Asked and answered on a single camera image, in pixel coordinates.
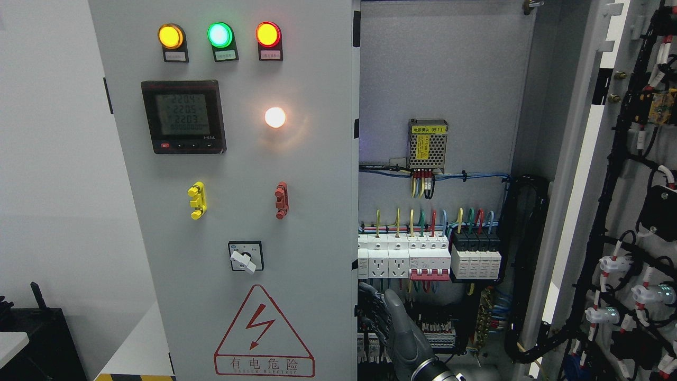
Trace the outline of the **dark grey robot hand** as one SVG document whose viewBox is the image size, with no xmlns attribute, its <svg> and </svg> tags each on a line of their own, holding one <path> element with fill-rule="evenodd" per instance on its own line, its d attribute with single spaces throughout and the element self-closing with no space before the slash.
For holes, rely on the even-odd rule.
<svg viewBox="0 0 677 381">
<path fill-rule="evenodd" d="M 358 306 L 382 333 L 381 340 L 394 365 L 397 379 L 411 380 L 414 369 L 426 359 L 437 359 L 420 328 L 409 317 L 392 289 L 380 293 L 365 282 L 358 284 Z"/>
</svg>

